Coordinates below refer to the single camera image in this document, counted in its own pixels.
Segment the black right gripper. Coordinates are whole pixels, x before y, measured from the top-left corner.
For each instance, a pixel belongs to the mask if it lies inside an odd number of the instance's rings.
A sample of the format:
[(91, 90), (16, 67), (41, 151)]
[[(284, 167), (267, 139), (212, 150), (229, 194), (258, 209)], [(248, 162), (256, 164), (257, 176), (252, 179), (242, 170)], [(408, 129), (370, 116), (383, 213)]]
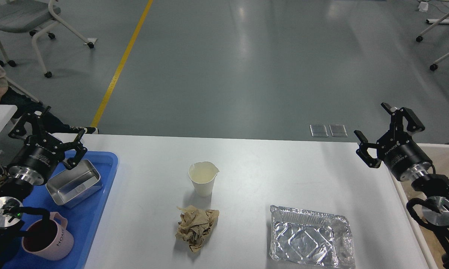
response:
[[(354, 130), (359, 140), (356, 154), (371, 168), (379, 168), (383, 161), (395, 179), (408, 181), (411, 169), (427, 171), (433, 165), (412, 139), (414, 134), (424, 131), (425, 126), (412, 109), (393, 107), (385, 102), (381, 106), (391, 116), (390, 129), (375, 143), (370, 143), (362, 131)], [(375, 149), (377, 157), (372, 157), (369, 149)]]

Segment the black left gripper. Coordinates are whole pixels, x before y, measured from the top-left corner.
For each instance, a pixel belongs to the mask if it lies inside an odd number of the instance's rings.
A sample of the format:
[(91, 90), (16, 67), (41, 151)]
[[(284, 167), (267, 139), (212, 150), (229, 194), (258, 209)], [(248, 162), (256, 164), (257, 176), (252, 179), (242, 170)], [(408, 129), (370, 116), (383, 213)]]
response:
[[(43, 112), (24, 113), (8, 133), (9, 138), (24, 141), (23, 147), (7, 167), (11, 178), (21, 179), (34, 186), (45, 185), (60, 162), (67, 170), (72, 170), (87, 153), (88, 149), (81, 141), (85, 129), (81, 129), (74, 140), (66, 143), (46, 131), (43, 117), (50, 109), (47, 106)], [(68, 151), (74, 151), (74, 155), (66, 157)]]

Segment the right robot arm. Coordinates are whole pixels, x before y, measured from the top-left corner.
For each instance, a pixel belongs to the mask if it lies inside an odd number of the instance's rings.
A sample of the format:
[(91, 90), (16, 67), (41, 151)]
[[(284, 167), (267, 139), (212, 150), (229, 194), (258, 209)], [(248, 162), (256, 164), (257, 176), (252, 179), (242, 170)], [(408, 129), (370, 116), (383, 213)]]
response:
[(375, 143), (355, 130), (359, 140), (356, 153), (368, 167), (379, 168), (384, 163), (395, 179), (411, 182), (414, 191), (425, 195), (425, 199), (407, 201), (406, 209), (419, 226), (434, 233), (444, 250), (443, 267), (449, 269), (449, 178), (435, 170), (429, 172), (433, 162), (412, 138), (425, 130), (414, 111), (385, 102), (381, 106), (391, 117), (389, 129)]

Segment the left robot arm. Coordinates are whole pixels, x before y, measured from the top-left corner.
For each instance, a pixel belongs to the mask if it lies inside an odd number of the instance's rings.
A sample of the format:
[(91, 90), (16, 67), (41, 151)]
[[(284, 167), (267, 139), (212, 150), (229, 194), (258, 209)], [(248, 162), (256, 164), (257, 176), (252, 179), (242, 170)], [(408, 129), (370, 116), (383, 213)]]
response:
[(39, 232), (21, 230), (24, 214), (41, 216), (43, 221), (50, 216), (46, 209), (23, 205), (33, 188), (45, 185), (59, 163), (72, 170), (87, 152), (81, 142), (85, 130), (66, 143), (46, 131), (43, 119), (49, 111), (47, 106), (43, 112), (24, 113), (8, 134), (10, 138), (23, 140), (23, 147), (7, 166), (8, 174), (0, 186), (0, 256), (16, 237), (39, 235)]

